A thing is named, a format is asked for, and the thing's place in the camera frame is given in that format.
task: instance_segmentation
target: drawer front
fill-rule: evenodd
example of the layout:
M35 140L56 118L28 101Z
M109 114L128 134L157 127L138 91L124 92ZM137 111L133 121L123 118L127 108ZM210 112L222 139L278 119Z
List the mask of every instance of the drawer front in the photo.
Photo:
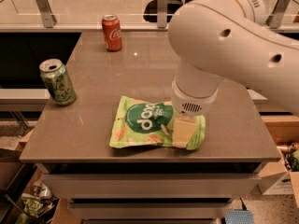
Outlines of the drawer front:
M70 203L81 219L216 219L225 217L230 203Z
M58 198L234 198L260 181L254 174L43 175Z

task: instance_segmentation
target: metal bracket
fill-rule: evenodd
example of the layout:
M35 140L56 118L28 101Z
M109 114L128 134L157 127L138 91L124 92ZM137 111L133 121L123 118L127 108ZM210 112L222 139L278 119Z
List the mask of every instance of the metal bracket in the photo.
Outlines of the metal bracket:
M50 4L48 0L36 0L41 19L43 21L44 27L52 28L57 20L50 9Z
M291 0L278 0L271 15L267 18L266 24L269 25L271 29L277 29L282 23L284 13Z
M157 26L158 28L165 28L167 25L167 2L168 0L157 1Z

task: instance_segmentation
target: red soda can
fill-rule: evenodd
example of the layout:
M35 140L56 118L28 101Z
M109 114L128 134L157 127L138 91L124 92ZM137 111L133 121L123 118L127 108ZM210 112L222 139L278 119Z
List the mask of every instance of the red soda can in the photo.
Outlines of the red soda can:
M121 25L118 17L116 15L105 15L102 19L102 28L106 49L110 51L121 49Z

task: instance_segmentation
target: cardboard box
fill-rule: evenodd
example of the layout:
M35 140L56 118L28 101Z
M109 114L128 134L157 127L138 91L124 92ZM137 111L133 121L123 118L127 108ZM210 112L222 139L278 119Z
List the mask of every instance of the cardboard box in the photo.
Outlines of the cardboard box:
M299 118L296 116L262 117L268 131L277 144L299 141ZM262 181L258 185L263 195L293 194L299 208L299 172L289 172L283 154L278 162L269 162L261 170Z

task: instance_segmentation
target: chip bag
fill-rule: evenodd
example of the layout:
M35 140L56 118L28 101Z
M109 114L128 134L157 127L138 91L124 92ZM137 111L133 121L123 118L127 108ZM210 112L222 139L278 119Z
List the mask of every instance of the chip bag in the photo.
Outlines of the chip bag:
M114 121L110 146L115 148L139 146L173 146L173 125L179 113L171 102L148 103L122 96ZM187 146L197 149L205 139L204 116L194 118L196 129Z

